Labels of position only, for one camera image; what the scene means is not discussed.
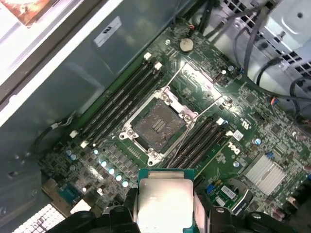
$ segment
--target aluminum heatsink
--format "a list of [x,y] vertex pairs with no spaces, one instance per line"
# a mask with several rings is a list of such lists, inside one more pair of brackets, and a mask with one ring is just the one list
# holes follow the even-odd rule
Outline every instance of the aluminum heatsink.
[[286,173],[278,164],[263,155],[250,169],[246,170],[245,176],[261,192],[270,195],[282,182]]

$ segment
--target ram slot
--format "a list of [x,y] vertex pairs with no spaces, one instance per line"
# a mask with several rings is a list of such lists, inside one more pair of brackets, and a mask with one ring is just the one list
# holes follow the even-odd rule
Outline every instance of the ram slot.
[[118,98],[114,99],[111,102],[110,106],[106,108],[97,118],[96,123],[88,130],[88,134],[86,138],[88,140],[93,138],[93,135],[96,134],[97,130],[100,130],[101,126],[104,125],[108,119],[111,119],[110,116],[115,115],[115,113],[122,110],[122,107],[126,105],[126,103],[136,95],[136,93],[141,89],[142,83],[146,82],[150,76],[153,76],[154,69],[145,69],[139,75],[140,79],[136,80],[136,82],[131,86],[131,88],[127,89],[126,92],[123,92]]
[[179,149],[179,153],[175,160],[172,162],[170,168],[178,167],[178,165],[189,155],[189,153],[192,152],[193,148],[199,144],[200,139],[203,139],[203,136],[210,131],[213,124],[214,122],[211,118],[209,118],[204,123],[204,125],[191,134],[191,137]]
[[164,76],[163,71],[155,70],[149,75],[144,82],[139,85],[139,88],[134,91],[134,96],[129,102],[124,102],[116,114],[111,115],[105,124],[96,131],[93,136],[93,143],[96,143],[101,138],[107,137],[141,102],[142,96],[145,96]]
[[222,137],[225,136],[225,132],[218,132],[215,137],[209,142],[208,146],[203,148],[201,152],[197,154],[197,156],[190,162],[190,164],[187,166],[187,168],[194,168],[201,160],[204,158],[204,156],[208,153],[208,151],[217,143],[219,142]]
[[193,150],[190,152],[190,154],[182,161],[182,163],[178,166],[178,168],[188,167],[188,164],[191,162],[191,160],[194,159],[194,157],[197,155],[199,151],[201,151],[202,148],[204,148],[209,142],[214,138],[214,136],[218,133],[219,126],[213,127],[213,129],[208,132],[207,137],[201,138],[199,143],[196,147],[193,148]]
[[97,122],[111,111],[114,107],[115,101],[124,98],[124,96],[126,96],[126,94],[137,85],[137,82],[141,77],[144,77],[146,73],[153,68],[155,61],[155,58],[152,58],[149,62],[144,60],[142,64],[130,74],[126,81],[118,88],[118,91],[114,92],[109,98],[107,98],[100,108],[93,113],[91,118],[87,120],[82,130],[83,135],[87,135],[97,127]]

